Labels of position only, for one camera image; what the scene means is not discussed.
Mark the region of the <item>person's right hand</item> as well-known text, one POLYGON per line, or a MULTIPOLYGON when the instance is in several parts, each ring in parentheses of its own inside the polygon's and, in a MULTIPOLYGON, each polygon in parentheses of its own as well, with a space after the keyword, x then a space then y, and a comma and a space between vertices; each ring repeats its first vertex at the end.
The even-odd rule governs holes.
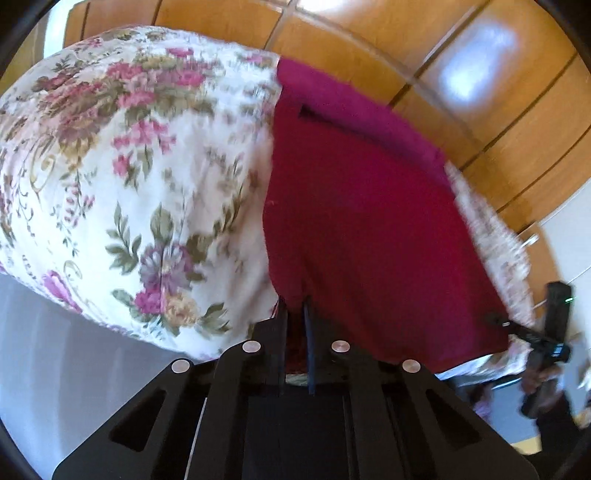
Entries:
POLYGON ((560 365, 553 365, 544 370, 528 367, 521 379, 521 388, 525 395, 521 413, 531 419, 550 411, 564 393, 564 375, 560 365))

